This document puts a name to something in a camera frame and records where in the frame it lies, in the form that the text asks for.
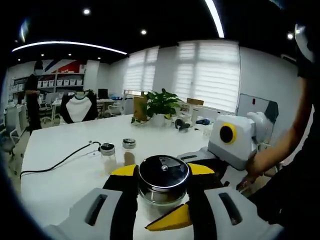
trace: person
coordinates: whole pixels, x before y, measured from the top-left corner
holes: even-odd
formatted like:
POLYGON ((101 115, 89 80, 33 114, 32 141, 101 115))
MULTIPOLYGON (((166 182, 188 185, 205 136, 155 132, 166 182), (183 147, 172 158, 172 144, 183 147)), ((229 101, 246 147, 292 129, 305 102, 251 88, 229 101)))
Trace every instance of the person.
POLYGON ((310 230, 315 225, 312 213, 318 209, 317 175, 319 169, 317 143, 320 133, 320 103, 318 89, 320 87, 319 72, 319 40, 315 36, 314 22, 308 22, 303 28, 297 28, 297 66, 301 82, 301 96, 298 110, 292 126, 286 135, 271 148, 258 152, 248 161, 247 176, 239 184, 243 188, 254 183, 257 177, 271 167, 291 155, 300 143, 310 115, 314 107, 313 122, 302 149, 295 155, 293 161, 283 167, 271 180, 249 199, 256 205, 258 215, 270 224, 284 226, 288 233, 310 230), (305 39, 300 41, 302 29, 305 39))
POLYGON ((39 103, 38 96, 38 78, 43 72, 42 61, 37 61, 34 66, 34 72, 31 74, 25 82, 25 95, 26 95, 26 108, 28 110, 29 117, 29 131, 30 135, 34 130, 41 129, 41 122, 39 117, 39 103))

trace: hand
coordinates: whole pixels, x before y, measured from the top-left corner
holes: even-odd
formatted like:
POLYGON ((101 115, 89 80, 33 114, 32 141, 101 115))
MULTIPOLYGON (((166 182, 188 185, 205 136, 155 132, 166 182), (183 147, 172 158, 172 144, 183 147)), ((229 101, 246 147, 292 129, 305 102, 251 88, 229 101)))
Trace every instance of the hand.
POLYGON ((258 152, 252 159, 249 159, 246 164, 247 175, 236 186, 238 191, 242 191, 253 184, 256 179, 263 173, 263 163, 266 161, 268 153, 266 151, 258 152))

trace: whiteboard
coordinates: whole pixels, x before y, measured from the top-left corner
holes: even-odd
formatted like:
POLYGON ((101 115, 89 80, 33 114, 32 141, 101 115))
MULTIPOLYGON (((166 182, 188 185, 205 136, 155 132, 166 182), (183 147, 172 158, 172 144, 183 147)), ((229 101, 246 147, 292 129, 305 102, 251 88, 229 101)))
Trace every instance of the whiteboard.
POLYGON ((238 101, 238 107, 236 110, 236 115, 241 116, 241 117, 246 117, 248 112, 265 112, 269 100, 256 97, 256 96, 250 96, 247 94, 241 93, 239 95, 239 101, 238 101))

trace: computer monitor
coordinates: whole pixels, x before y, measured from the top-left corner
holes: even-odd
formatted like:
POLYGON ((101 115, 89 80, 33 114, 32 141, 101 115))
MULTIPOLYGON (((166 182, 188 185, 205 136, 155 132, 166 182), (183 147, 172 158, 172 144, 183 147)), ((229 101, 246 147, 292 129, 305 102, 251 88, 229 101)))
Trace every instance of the computer monitor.
POLYGON ((98 89, 98 99, 107 99, 108 98, 108 89, 100 88, 98 89))

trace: white robot casing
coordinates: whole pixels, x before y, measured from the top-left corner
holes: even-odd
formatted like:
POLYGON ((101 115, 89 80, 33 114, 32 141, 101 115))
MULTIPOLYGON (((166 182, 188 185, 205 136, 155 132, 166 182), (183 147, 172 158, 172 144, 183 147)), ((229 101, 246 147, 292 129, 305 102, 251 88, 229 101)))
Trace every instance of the white robot casing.
POLYGON ((246 168, 248 159, 257 149, 256 121, 250 119, 250 114, 254 119, 256 113, 248 113, 248 117, 220 115, 209 139, 208 150, 237 170, 246 168))

